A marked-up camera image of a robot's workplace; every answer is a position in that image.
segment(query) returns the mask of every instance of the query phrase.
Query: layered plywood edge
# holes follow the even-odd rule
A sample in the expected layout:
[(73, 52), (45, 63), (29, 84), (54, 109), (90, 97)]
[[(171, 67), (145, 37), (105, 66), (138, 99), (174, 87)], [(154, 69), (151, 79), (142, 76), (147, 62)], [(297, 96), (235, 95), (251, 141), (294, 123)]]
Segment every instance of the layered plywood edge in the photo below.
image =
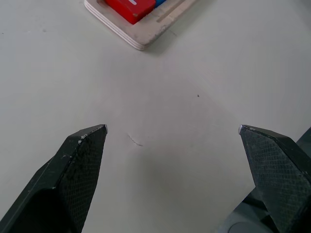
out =
[(86, 8), (101, 22), (138, 50), (145, 50), (198, 0), (167, 0), (132, 25), (104, 0), (85, 0)]

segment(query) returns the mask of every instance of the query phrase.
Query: white table surface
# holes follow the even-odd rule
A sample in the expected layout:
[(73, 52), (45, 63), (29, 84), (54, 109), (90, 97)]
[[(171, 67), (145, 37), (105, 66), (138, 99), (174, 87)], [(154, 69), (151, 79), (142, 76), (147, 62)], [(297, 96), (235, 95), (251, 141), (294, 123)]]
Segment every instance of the white table surface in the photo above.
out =
[(212, 232), (254, 187), (239, 125), (297, 140), (310, 87), (307, 0), (201, 0), (146, 52), (82, 0), (0, 0), (0, 217), (68, 135), (107, 124), (83, 232)]

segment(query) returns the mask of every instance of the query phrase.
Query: red wooden block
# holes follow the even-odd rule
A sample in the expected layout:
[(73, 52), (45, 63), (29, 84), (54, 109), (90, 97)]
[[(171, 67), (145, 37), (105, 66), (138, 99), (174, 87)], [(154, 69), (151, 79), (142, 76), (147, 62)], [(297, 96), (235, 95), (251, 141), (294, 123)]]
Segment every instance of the red wooden block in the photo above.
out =
[(156, 0), (105, 0), (106, 3), (131, 24), (153, 11)]

